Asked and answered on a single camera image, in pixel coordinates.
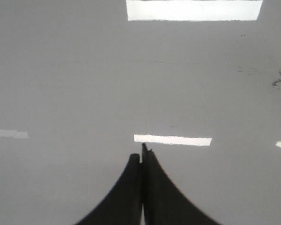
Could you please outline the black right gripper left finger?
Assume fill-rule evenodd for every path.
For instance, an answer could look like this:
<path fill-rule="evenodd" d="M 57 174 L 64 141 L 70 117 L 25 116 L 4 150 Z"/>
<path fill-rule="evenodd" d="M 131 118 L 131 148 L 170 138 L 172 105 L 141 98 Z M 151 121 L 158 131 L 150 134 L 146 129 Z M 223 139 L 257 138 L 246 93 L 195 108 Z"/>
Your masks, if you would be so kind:
<path fill-rule="evenodd" d="M 142 214 L 142 165 L 139 154 L 131 154 L 109 193 L 78 225 L 139 225 Z"/>

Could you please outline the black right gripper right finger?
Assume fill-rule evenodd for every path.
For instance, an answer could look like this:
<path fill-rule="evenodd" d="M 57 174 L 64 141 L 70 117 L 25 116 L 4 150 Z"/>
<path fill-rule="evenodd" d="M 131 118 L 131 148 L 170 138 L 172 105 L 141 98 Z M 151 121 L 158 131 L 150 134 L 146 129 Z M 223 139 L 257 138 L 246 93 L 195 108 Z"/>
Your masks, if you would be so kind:
<path fill-rule="evenodd" d="M 142 182 L 145 224 L 219 224 L 180 192 L 145 143 L 142 144 Z"/>

